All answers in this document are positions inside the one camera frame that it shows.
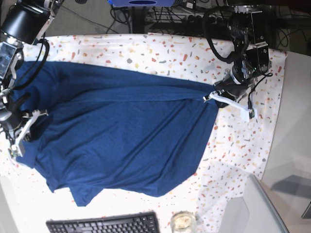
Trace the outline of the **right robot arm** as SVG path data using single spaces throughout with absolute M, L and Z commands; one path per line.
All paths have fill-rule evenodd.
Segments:
M 12 99 L 15 90 L 26 88 L 39 74 L 45 64 L 50 46 L 45 39 L 45 31 L 55 19 L 63 5 L 61 0 L 18 0 L 8 11 L 1 26 L 6 39 L 0 46 L 0 128 L 9 141 L 9 155 L 12 159 L 25 153 L 23 141 L 31 140 L 31 127 L 46 110 L 22 111 L 21 106 L 30 98 L 29 93 L 17 100 Z M 41 44 L 44 53 L 42 61 L 35 61 L 34 73 L 23 84 L 17 77 L 17 70 L 24 62 L 24 44 Z

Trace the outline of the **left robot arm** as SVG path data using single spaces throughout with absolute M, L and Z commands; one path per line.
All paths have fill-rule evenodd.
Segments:
M 208 9 L 202 18 L 203 35 L 216 58 L 232 69 L 224 78 L 216 82 L 214 91 L 203 98 L 205 102 L 214 100 L 219 108 L 232 106 L 240 111 L 241 118 L 249 122 L 258 115 L 252 95 L 256 90 L 257 77 L 271 77 L 269 49 L 264 33 L 265 15 L 262 0 L 226 0 L 223 6 Z M 229 17 L 221 17 L 234 50 L 223 57 L 215 49 L 211 37 L 211 15 L 229 12 Z

